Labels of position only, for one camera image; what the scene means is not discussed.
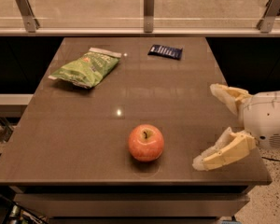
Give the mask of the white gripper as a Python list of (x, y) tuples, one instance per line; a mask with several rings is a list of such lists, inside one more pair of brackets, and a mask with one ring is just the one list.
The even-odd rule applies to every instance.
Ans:
[(280, 91), (251, 96), (244, 89), (212, 84), (210, 92), (235, 116), (243, 104), (239, 119), (245, 131), (235, 133), (228, 127), (213, 146), (193, 159), (195, 170), (210, 171), (239, 161), (248, 156), (257, 143), (264, 149), (280, 149)]

